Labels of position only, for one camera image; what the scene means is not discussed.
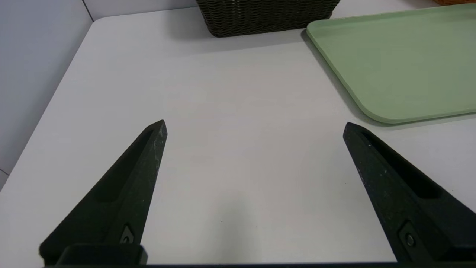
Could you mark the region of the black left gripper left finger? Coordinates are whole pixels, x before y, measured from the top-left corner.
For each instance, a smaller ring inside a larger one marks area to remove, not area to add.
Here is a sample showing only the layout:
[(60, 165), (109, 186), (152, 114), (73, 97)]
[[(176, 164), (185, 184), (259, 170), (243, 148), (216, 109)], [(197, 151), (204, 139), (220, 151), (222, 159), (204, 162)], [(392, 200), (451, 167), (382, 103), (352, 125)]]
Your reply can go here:
[(41, 243), (46, 266), (140, 266), (150, 203), (168, 137), (164, 120), (146, 127)]

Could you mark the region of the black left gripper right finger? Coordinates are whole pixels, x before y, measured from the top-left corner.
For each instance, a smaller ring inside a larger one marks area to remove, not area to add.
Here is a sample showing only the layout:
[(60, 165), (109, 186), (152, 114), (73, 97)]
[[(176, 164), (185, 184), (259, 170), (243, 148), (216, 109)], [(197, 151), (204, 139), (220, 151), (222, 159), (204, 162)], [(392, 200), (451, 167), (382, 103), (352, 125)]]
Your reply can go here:
[(475, 265), (469, 207), (368, 129), (348, 122), (343, 139), (399, 263)]

